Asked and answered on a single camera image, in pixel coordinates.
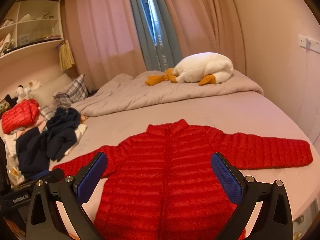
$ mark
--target wall socket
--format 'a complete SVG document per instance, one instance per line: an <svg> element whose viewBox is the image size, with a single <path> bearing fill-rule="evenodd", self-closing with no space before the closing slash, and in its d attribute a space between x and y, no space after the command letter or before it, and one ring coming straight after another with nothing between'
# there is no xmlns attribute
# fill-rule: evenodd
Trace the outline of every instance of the wall socket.
<svg viewBox="0 0 320 240"><path fill-rule="evenodd" d="M313 50L320 54L320 41L299 35L299 46L305 49Z"/></svg>

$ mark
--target red jacket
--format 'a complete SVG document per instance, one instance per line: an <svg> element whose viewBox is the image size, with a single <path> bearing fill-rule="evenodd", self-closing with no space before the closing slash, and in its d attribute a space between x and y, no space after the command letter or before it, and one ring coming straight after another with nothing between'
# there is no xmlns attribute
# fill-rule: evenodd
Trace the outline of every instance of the red jacket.
<svg viewBox="0 0 320 240"><path fill-rule="evenodd" d="M239 169L312 162L306 141L224 134L180 120L56 167L75 175L99 151L108 156L109 179L94 224L112 240L213 240L235 209L211 169L215 152Z"/></svg>
<svg viewBox="0 0 320 240"><path fill-rule="evenodd" d="M35 123L40 110L39 104L34 99L25 100L12 109L4 112L2 115L2 130L5 134L9 134L19 127L28 127Z"/></svg>

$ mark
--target bed sheet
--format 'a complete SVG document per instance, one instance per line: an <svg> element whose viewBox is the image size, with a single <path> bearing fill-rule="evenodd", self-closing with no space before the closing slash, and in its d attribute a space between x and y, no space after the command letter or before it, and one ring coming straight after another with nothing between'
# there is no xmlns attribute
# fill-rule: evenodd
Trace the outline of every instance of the bed sheet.
<svg viewBox="0 0 320 240"><path fill-rule="evenodd" d="M129 136L145 132L149 124L158 125L185 119L189 124L209 125L225 133L243 132L260 136L303 139L310 143L302 130L277 106L257 92L239 92L223 96L196 98L145 108L124 111L87 120L88 129L79 145L60 163L91 152L102 145L118 145ZM316 199L320 191L320 157L311 145L313 162L306 167L241 170L244 176L254 176L257 181L284 182L293 219L300 216ZM50 168L56 165L51 162ZM91 220L99 207L103 185L98 183L91 199L83 205ZM58 207L70 233L75 234L61 203ZM261 203L256 205L246 227L251 232L259 214Z"/></svg>

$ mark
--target cabinet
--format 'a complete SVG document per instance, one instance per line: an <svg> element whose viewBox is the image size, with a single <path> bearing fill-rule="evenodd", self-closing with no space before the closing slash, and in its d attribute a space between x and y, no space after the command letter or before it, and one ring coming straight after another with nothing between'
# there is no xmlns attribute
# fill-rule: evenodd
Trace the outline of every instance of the cabinet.
<svg viewBox="0 0 320 240"><path fill-rule="evenodd" d="M62 42L60 2L17 1L9 10L1 26L0 41L10 34L11 44L10 48L0 56L0 68L41 49L55 48Z"/></svg>

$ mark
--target metal screw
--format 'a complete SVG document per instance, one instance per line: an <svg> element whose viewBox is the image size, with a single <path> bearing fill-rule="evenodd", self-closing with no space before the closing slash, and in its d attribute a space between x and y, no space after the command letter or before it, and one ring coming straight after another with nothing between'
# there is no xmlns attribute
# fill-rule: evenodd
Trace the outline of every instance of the metal screw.
<svg viewBox="0 0 320 240"><path fill-rule="evenodd" d="M277 184L278 186L282 186L282 185L283 185L283 182L282 182L281 180L277 179L277 180L276 180L276 184Z"/></svg>
<svg viewBox="0 0 320 240"><path fill-rule="evenodd" d="M71 182L73 181L73 177L72 176L66 176L66 178L64 179L65 182Z"/></svg>
<svg viewBox="0 0 320 240"><path fill-rule="evenodd" d="M43 184L42 180L38 180L37 183L36 183L37 186L41 186L42 184Z"/></svg>
<svg viewBox="0 0 320 240"><path fill-rule="evenodd" d="M254 178L252 176L247 176L245 177L245 179L247 180L247 182L254 182Z"/></svg>

